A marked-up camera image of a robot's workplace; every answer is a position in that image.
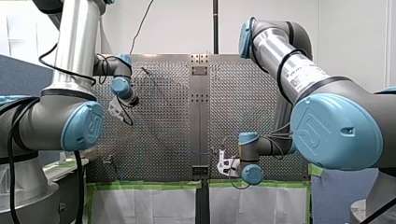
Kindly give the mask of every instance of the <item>metal bracket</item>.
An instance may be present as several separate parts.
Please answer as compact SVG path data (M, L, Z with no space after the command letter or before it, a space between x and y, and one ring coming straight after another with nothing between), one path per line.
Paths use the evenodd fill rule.
M192 179L205 180L209 178L208 165L193 165L192 166Z
M193 76L207 76L207 66L193 66L191 74Z

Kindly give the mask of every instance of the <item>silver cylinder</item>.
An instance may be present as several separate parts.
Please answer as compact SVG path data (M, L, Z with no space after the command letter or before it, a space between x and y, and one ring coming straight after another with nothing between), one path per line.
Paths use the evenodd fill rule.
M9 165L0 165L0 210L9 209ZM38 158L15 162L15 203L17 206L47 192L48 180Z
M289 44L288 35L281 29L269 28L253 40L257 60L273 78L282 59L295 49ZM289 99L294 102L313 84L330 77L303 54L294 54L285 62L281 73L281 85Z
M59 32L55 66L86 77L92 77L96 34L102 1L65 0ZM91 94L92 82L54 70L48 89L82 91Z

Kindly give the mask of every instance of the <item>light blue joint cap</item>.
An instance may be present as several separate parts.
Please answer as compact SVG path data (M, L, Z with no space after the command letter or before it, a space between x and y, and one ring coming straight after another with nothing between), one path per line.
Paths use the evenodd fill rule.
M132 96L131 83L125 77L115 77L110 84L111 91L122 100L127 100Z
M116 3L116 0L105 0L105 3L108 5Z
M357 171L373 166L382 154L382 133L356 102L331 93L304 98L291 113L293 143L319 167Z
M7 95L7 96L0 96L0 106L11 103L13 101L19 100L21 98L26 98L29 96L26 95Z
M384 92L384 91L396 91L396 86L387 87L382 92Z
M259 139L258 133L240 133L239 145L244 146Z
M117 54L116 57L132 66L132 58L129 54Z
M249 58L250 50L250 20L242 25L241 34L239 36L239 56L241 58Z
M242 179L249 185L259 185L264 180L264 171L260 165L247 165L242 171Z
M62 149L78 151L93 147L102 133L103 121L101 105L94 101L80 105L64 125Z

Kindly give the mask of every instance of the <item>vertical metal post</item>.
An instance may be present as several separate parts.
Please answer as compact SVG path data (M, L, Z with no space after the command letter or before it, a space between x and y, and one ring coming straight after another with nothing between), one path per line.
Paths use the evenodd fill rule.
M213 53L219 54L219 0L213 0L213 47Z
M196 224L210 223L209 210L209 56L191 55L190 116L191 116L191 165L194 180L202 181L196 191Z

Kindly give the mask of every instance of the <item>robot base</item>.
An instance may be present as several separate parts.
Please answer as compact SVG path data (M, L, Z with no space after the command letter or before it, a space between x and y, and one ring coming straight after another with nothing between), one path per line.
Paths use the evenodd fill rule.
M45 195L28 200L17 207L18 218L21 223L29 224L58 224L60 222L58 193L59 186L51 183ZM13 224L8 209L0 209L0 220L2 224Z
M378 172L378 177L367 200L353 203L350 209L350 224L360 224L370 214L390 202L396 197L396 177ZM391 207L387 212L374 219L371 224L396 223L396 207Z

